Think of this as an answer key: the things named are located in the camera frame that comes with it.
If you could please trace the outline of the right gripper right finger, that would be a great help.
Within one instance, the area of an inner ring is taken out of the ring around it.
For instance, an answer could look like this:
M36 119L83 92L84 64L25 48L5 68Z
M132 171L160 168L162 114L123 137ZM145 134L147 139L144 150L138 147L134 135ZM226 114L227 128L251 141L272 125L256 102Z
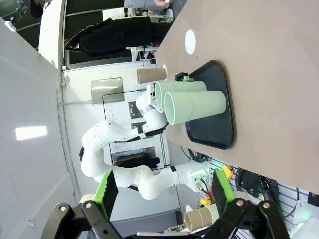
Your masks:
M223 170L214 170L211 190L219 218L204 239L229 239L238 230L248 230L255 239L290 237L277 204L265 200L255 205L250 200L236 198Z

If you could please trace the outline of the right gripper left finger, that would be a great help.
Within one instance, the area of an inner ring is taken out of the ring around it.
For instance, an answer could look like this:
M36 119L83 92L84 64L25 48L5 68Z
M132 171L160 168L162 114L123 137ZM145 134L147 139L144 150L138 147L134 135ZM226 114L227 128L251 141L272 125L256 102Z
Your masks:
M97 239L121 239L110 222L118 194L113 171L106 172L92 200L75 207L60 203L53 208L42 239L77 239L82 232L92 232Z

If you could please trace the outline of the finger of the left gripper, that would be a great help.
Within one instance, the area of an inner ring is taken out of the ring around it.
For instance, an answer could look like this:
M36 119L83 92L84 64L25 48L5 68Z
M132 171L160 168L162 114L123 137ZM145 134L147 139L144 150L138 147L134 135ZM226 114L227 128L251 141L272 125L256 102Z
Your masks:
M193 82L194 79L191 78L187 73L185 72L180 72L175 75L175 81L177 82Z

